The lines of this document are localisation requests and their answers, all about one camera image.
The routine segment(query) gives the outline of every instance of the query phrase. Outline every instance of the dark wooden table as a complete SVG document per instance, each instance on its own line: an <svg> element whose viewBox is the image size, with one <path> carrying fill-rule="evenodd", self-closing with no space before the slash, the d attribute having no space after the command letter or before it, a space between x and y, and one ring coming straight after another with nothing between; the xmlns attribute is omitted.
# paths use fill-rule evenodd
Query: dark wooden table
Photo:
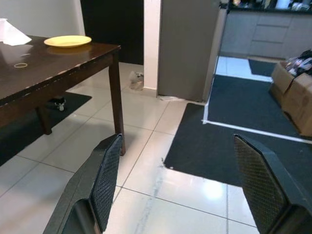
<svg viewBox="0 0 312 234"><path fill-rule="evenodd" d="M36 109L44 133L51 134L45 103L109 67L115 132L124 135L118 65L120 46L90 43L56 48L46 46L43 43L46 38L31 38L31 42L19 46L0 42L0 127ZM124 142L122 154L125 154Z"/></svg>

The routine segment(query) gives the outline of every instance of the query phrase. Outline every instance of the black floor mat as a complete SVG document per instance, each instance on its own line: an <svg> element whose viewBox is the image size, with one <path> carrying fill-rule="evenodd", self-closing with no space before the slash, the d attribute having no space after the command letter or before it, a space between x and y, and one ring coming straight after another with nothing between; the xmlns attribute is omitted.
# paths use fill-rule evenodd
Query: black floor mat
<svg viewBox="0 0 312 234"><path fill-rule="evenodd" d="M252 74L266 76L266 77L271 76L276 65L276 63L274 62L262 62L262 61L252 60L252 59L249 59L248 61L249 61Z"/></svg>
<svg viewBox="0 0 312 234"><path fill-rule="evenodd" d="M215 76L208 120L301 137L269 93L270 83Z"/></svg>
<svg viewBox="0 0 312 234"><path fill-rule="evenodd" d="M66 104L63 112L51 108L51 105L48 105L52 127L91 99L90 96L73 93L65 93L64 97ZM0 133L0 166L43 135L41 125L34 110L22 118L13 121L11 124L0 128Z"/></svg>
<svg viewBox="0 0 312 234"><path fill-rule="evenodd" d="M240 186L233 134L243 134L273 150L286 169L312 193L312 145L202 124L204 107L188 104L165 159L187 174Z"/></svg>

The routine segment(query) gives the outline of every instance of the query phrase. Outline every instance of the silver refrigerator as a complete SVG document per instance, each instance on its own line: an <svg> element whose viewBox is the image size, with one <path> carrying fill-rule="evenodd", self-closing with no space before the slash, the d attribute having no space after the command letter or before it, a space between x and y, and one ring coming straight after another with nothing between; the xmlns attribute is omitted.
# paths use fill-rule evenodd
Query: silver refrigerator
<svg viewBox="0 0 312 234"><path fill-rule="evenodd" d="M162 0L159 95L207 101L225 18L220 0Z"/></svg>

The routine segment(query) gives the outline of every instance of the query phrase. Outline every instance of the white wall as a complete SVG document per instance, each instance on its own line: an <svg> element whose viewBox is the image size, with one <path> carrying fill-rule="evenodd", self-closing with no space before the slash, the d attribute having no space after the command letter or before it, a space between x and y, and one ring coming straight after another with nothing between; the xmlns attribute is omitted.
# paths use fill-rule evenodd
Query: white wall
<svg viewBox="0 0 312 234"><path fill-rule="evenodd" d="M28 35L84 35L79 0L0 0L0 18Z"/></svg>
<svg viewBox="0 0 312 234"><path fill-rule="evenodd" d="M144 88L157 89L161 0L144 0Z"/></svg>

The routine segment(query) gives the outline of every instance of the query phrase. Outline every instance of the tissue paper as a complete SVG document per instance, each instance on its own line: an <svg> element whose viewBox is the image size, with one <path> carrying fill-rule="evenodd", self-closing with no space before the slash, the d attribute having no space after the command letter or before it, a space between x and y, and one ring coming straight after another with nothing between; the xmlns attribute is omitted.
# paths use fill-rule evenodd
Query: tissue paper
<svg viewBox="0 0 312 234"><path fill-rule="evenodd" d="M0 41L8 45L24 45L31 41L31 38L26 36L16 27L11 25L7 19L0 19Z"/></svg>

